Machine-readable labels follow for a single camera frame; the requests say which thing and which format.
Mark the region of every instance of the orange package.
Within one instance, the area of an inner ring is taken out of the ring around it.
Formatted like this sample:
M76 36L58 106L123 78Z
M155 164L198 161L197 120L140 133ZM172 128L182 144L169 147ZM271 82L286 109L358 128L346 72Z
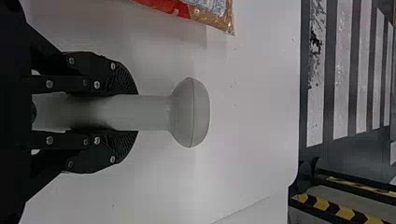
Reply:
M142 5L211 25L234 35L233 0L133 0Z

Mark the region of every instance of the hazard stripe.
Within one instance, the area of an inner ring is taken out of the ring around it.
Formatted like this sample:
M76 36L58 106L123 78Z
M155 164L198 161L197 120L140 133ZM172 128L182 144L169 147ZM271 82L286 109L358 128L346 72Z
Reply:
M361 212L355 211L351 208L339 205L336 203L331 203L325 199L315 197L309 194L297 195L297 199L293 199L299 203L309 205L312 208L318 209L319 211L325 212L327 214L340 217L344 220L351 221L357 224L387 224L389 222L381 220L378 217L373 217Z
M381 194L381 195L385 195L385 196L388 196L390 198L395 198L396 199L396 192L393 192L393 191L388 191L388 190L383 190L383 189L376 189L376 188L364 186L362 184L346 181L346 180L343 180L343 179L340 179L340 178L335 178L335 177L332 177L332 176L329 176L327 178L327 180L335 182L335 183L338 183L338 184L347 185L347 186L350 186L350 187L353 187L353 188L357 188L357 189L364 189L364 190L367 190L367 191L370 191L370 192L373 192L373 193L376 193L376 194Z

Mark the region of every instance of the white table surface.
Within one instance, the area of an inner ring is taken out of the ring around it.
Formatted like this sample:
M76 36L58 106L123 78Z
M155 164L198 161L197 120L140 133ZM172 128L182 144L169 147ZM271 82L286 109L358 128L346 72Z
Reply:
M294 180L300 1L234 1L237 37L126 0L24 2L57 47L124 63L141 94L199 79L212 115L195 149L142 132L122 164L60 176L28 203L22 223L213 223ZM48 96L35 100L40 107Z

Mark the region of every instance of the white pipe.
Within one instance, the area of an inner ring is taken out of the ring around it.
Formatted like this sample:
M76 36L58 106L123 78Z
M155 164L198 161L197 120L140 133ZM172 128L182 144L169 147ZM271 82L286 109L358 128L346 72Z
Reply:
M119 131L169 131L184 147L204 141L210 122L205 86L181 81L170 96L60 97L37 107L35 129L105 127Z

